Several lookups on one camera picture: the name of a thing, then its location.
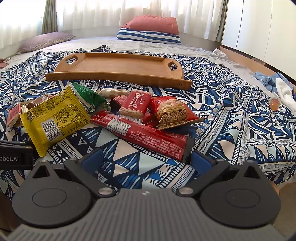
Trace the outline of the red patterned biscuit packet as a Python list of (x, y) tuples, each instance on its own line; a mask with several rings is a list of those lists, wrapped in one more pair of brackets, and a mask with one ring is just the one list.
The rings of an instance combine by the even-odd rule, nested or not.
[(22, 104), (18, 103), (13, 108), (11, 108), (8, 112), (8, 117), (6, 120), (6, 129), (9, 130), (13, 126), (21, 125), (20, 114), (22, 113)]

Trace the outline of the yellow snack packet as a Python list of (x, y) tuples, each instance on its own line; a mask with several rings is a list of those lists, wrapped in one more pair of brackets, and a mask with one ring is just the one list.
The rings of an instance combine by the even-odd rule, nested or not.
[(40, 157), (56, 142), (90, 123), (71, 87), (20, 115), (23, 126)]

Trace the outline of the long red snack bar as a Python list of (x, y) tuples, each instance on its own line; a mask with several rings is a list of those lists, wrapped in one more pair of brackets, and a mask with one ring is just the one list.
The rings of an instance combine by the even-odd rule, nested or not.
[(194, 138), (192, 137), (142, 125), (106, 110), (99, 111), (93, 115), (91, 121), (140, 147), (174, 158), (186, 164), (189, 164), (191, 161), (191, 153), (194, 145)]

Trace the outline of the red gold cracker packet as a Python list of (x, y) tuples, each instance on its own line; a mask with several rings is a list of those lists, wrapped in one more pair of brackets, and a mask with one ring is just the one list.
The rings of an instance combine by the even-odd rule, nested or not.
[(157, 124), (159, 130), (198, 123), (205, 119), (198, 117), (185, 103), (174, 96), (152, 97), (151, 111), (159, 121)]

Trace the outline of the green snack packet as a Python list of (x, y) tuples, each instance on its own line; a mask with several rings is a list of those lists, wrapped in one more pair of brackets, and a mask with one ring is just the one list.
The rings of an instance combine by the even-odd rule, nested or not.
[(101, 110), (111, 111), (111, 107), (108, 105), (107, 100), (92, 89), (77, 83), (71, 83), (70, 87), (91, 116)]

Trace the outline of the small dark red bar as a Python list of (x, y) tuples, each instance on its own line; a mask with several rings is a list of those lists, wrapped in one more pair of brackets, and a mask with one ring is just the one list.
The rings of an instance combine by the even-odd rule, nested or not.
[(111, 110), (113, 112), (117, 112), (121, 108), (123, 103), (126, 101), (126, 99), (127, 99), (126, 95), (120, 95), (115, 98), (112, 98), (111, 101), (109, 102)]

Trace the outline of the brown snack packet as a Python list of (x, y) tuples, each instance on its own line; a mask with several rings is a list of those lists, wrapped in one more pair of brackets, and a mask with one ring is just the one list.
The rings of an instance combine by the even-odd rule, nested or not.
[(30, 101), (27, 101), (25, 102), (22, 106), (21, 106), (21, 110), (22, 110), (22, 113), (26, 112), (27, 110), (33, 108), (34, 106), (42, 103), (43, 101), (49, 99), (53, 97), (53, 95), (51, 94), (48, 94), (48, 93), (44, 93), (43, 95), (37, 97), (36, 99), (34, 100), (30, 100)]

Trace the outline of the beige nougat bar packet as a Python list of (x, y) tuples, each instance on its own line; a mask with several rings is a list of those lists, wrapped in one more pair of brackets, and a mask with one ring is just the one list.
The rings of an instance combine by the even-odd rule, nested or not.
[(128, 96), (130, 92), (126, 89), (102, 88), (96, 91), (105, 99), (115, 98), (121, 95)]

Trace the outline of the red Biscoff biscuit packet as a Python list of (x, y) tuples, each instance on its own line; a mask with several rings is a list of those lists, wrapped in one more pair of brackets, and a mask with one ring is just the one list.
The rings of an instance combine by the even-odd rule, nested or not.
[(119, 109), (119, 114), (143, 119), (151, 99), (150, 92), (133, 89)]

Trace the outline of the blue patterned cloth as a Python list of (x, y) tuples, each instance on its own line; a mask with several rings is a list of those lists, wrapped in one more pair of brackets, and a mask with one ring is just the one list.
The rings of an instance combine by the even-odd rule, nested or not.
[[(1, 71), (1, 139), (26, 141), (22, 127), (6, 129), (10, 107), (43, 93), (57, 94), (68, 82), (43, 82), (67, 51), (39, 51), (22, 63)], [(211, 159), (232, 165), (255, 161), (267, 178), (277, 185), (295, 181), (295, 116), (285, 106), (272, 111), (269, 96), (235, 75), (230, 69), (202, 57), (167, 54), (182, 66), (189, 90), (148, 87), (158, 96), (175, 96), (203, 121), (177, 128), (181, 135), (193, 137), (194, 150)], [(52, 164), (81, 158), (101, 148), (103, 163), (95, 176), (114, 188), (170, 188), (177, 190), (199, 177), (187, 164), (158, 154), (89, 124), (54, 144), (46, 153)]]

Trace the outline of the small orange jelly cup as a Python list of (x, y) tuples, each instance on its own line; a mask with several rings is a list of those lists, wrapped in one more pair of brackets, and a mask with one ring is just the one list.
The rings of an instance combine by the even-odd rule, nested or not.
[(280, 101), (273, 97), (269, 100), (269, 105), (272, 111), (277, 111), (280, 107)]

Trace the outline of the grey bed sheet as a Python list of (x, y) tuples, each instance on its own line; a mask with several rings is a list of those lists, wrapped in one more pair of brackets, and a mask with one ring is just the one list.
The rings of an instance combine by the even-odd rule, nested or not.
[(222, 106), (269, 111), (269, 100), (274, 96), (246, 67), (213, 52), (187, 45), (98, 37), (71, 40), (13, 56), (8, 66), (1, 70), (1, 115), (7, 115), (18, 102), (63, 90), (67, 82), (48, 83), (43, 79), (44, 75), (52, 72), (63, 57), (81, 52), (123, 52), (177, 60), (182, 65), (184, 77), (192, 80), (191, 88), (184, 91), (149, 87), (148, 91), (156, 95), (176, 96), (198, 113)]

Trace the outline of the white sheer curtain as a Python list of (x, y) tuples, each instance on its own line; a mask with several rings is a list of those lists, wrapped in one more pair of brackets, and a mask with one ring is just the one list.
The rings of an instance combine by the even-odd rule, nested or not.
[[(122, 26), (136, 16), (176, 18), (181, 33), (220, 41), (227, 1), (57, 1), (58, 31)], [(42, 33), (46, 1), (1, 1), (1, 48)]]

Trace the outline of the olive green curtain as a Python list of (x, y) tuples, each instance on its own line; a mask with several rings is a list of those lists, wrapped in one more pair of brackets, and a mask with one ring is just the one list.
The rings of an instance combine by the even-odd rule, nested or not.
[(57, 24), (57, 1), (46, 0), (43, 23), (42, 23), (42, 34), (48, 34), (58, 31)]

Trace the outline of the red pillow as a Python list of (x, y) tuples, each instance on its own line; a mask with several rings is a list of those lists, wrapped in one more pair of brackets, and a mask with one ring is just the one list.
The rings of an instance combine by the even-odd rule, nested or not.
[(179, 34), (177, 20), (172, 17), (153, 15), (136, 16), (121, 27), (134, 31), (156, 31), (172, 35)]

